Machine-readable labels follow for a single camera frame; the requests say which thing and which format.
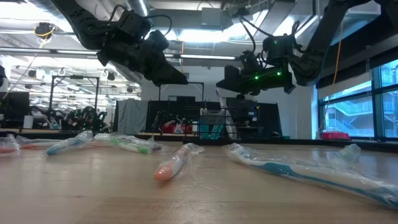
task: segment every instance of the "window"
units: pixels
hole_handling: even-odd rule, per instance
[[[398,83],[398,60],[380,66],[381,86]]]
[[[348,133],[351,137],[373,137],[371,96],[330,103],[325,116],[325,129]]]
[[[398,139],[398,60],[373,68],[371,75],[373,82],[364,82],[318,102],[324,130],[348,133],[354,139]]]

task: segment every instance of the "ceiling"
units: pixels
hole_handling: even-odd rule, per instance
[[[298,20],[302,26],[296,33],[297,42],[305,47],[317,28],[319,16],[322,16],[323,9],[328,3],[328,0],[316,2],[312,0],[296,0],[295,4],[289,6],[282,5],[280,11],[277,12],[277,16],[274,16],[272,12],[275,11],[272,10],[275,10],[277,3],[279,3],[274,0],[227,0],[209,2],[199,0],[76,1],[98,19],[102,20],[109,19],[111,11],[116,4],[128,6],[137,13],[146,11],[146,13],[150,15],[160,12],[170,15],[173,18],[173,29],[172,32],[166,36],[170,42],[170,47],[166,50],[167,53],[223,56],[238,56],[247,49],[251,50],[252,43],[248,39],[241,24],[223,27],[222,22],[222,26],[220,25],[218,29],[214,27],[209,29],[203,27],[203,25],[201,26],[202,10],[205,12],[209,10],[210,7],[223,10],[224,12],[221,12],[221,17],[223,18],[225,15],[231,15],[239,7],[247,7],[252,15],[252,22],[262,29],[271,29],[273,27],[271,30],[274,35],[282,35],[283,33],[289,34],[293,22]],[[59,12],[57,14],[53,9],[50,10],[48,7],[43,7],[43,5],[37,4],[37,2],[46,3],[49,2],[49,0],[30,0],[28,4],[0,1],[0,46],[39,48],[42,40],[38,39],[33,34],[33,28],[37,26],[39,22],[50,22],[57,26],[57,30],[55,31],[55,35],[50,39],[50,42],[44,45],[45,49],[85,50],[74,35],[68,22],[63,19],[64,17],[59,14]],[[350,35],[350,33],[371,22],[379,14],[379,5],[373,1],[350,9],[345,17],[344,35]],[[115,18],[119,18],[120,15],[121,11],[117,11]],[[162,32],[165,32],[167,29],[168,21],[165,19],[154,19],[152,22],[154,23],[153,29],[160,29]],[[262,41],[266,36],[256,32],[252,27],[250,27],[249,30],[254,34],[256,40],[256,52],[260,52]],[[26,67],[32,57],[20,55],[10,55],[8,57],[11,58],[9,61],[11,61],[14,66],[11,73],[11,82],[16,82],[24,73],[21,68],[23,66]],[[175,65],[177,69],[181,66],[181,62],[183,66],[223,67],[226,64],[240,66],[238,62],[219,60],[184,59],[182,61],[172,58],[168,60],[170,60],[170,63]],[[37,57],[32,64],[32,69],[45,70],[47,71],[47,75],[57,74],[62,68],[64,68],[67,73],[80,75],[90,74],[90,76],[100,77],[101,84],[104,85],[106,85],[107,82],[111,83],[107,81],[106,75],[104,74],[112,71],[116,74],[116,79],[113,82],[121,84],[121,86],[117,87],[119,93],[123,92],[123,89],[124,92],[126,92],[126,85],[136,86],[140,84],[142,79],[139,74],[134,74],[121,68],[119,65],[108,64],[106,67],[103,67],[93,57],[72,59],[57,58],[57,55],[54,55],[53,57]],[[42,82],[42,80],[24,78],[23,82]],[[90,84],[87,80],[72,80],[71,83]],[[41,88],[42,91],[45,91],[39,86],[40,85],[37,87],[34,86],[33,89],[40,91]],[[140,92],[141,90],[137,88],[134,92],[136,97],[139,98]]]

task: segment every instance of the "plastic wrapper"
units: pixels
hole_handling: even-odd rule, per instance
[[[161,162],[155,171],[155,180],[159,182],[183,175],[192,157],[205,149],[192,143],[181,146],[168,159]]]
[[[13,135],[0,138],[0,157],[20,156],[21,150]]]
[[[152,151],[164,151],[167,146],[156,143],[154,141],[146,141],[128,136],[124,134],[97,134],[94,138],[95,142],[103,142],[108,146],[116,146],[132,152],[150,154]]]
[[[41,147],[50,147],[59,143],[61,140],[53,139],[28,139],[22,136],[17,136],[16,141],[21,149],[38,149]]]
[[[49,156],[54,156],[63,152],[68,152],[74,149],[79,149],[86,146],[89,142],[93,140],[93,132],[92,131],[83,131],[78,134],[74,138],[69,138],[63,141],[60,141],[50,147],[46,153]]]
[[[291,151],[269,153],[231,144],[224,146],[228,157],[271,174],[281,175],[301,182],[344,190],[370,198],[393,208],[398,208],[398,186],[354,170],[360,148],[345,147],[330,160],[306,161],[297,159]]]

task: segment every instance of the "table surface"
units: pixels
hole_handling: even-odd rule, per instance
[[[165,142],[170,150],[176,142]],[[327,157],[336,148],[251,145]],[[169,152],[143,155],[83,148],[0,159],[1,223],[397,223],[370,200],[250,169],[206,147],[185,175],[165,184],[154,171]],[[360,169],[398,184],[398,155],[363,151]]]

